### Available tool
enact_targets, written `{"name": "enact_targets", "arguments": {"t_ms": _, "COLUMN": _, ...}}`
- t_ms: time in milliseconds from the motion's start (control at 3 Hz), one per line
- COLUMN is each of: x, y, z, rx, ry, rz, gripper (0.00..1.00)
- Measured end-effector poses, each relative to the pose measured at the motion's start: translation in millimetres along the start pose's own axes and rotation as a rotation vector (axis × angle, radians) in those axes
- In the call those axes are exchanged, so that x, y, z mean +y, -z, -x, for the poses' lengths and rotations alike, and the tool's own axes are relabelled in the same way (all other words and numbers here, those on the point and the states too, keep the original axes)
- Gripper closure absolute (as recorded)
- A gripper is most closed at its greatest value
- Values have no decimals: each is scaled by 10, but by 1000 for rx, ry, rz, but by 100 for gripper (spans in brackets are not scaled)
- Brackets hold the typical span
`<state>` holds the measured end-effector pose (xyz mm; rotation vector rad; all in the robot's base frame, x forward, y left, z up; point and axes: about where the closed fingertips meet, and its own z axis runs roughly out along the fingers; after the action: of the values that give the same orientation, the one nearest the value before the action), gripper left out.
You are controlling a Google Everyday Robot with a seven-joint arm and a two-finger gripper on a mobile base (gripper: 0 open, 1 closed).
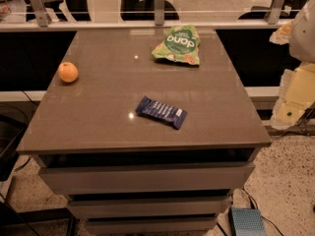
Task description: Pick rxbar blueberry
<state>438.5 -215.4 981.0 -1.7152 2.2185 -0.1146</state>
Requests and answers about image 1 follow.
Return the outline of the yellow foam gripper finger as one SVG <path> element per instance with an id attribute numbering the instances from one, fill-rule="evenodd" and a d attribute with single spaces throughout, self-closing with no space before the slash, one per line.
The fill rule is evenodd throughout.
<path id="1" fill-rule="evenodd" d="M 294 71 L 285 69 L 270 125 L 277 130 L 294 126 L 314 102 L 315 64 L 303 63 Z"/>

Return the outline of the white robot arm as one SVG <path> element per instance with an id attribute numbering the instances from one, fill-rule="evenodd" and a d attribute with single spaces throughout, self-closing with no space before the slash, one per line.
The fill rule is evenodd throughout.
<path id="1" fill-rule="evenodd" d="M 287 42 L 290 56 L 301 62 L 293 71 L 284 70 L 270 120 L 273 128 L 285 130 L 315 102 L 315 0 L 309 0 L 290 24 L 276 30 L 270 41 Z"/>

